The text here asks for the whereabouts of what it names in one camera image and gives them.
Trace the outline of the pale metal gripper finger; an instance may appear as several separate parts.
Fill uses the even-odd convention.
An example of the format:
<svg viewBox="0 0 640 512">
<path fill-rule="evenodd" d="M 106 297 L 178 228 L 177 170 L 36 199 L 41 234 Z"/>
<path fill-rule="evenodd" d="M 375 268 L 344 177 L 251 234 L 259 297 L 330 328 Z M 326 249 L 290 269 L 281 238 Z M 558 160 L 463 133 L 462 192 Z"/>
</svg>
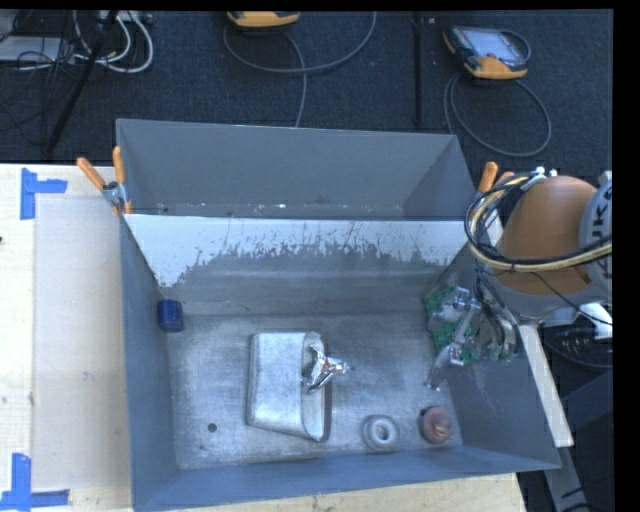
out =
<svg viewBox="0 0 640 512">
<path fill-rule="evenodd" d="M 468 312 L 471 292 L 459 286 L 443 289 L 428 298 L 428 327 L 457 325 Z"/>
<path fill-rule="evenodd" d="M 446 345 L 436 355 L 428 372 L 425 386 L 429 390 L 439 391 L 450 371 L 464 366 L 462 347 L 453 343 Z"/>
</svg>

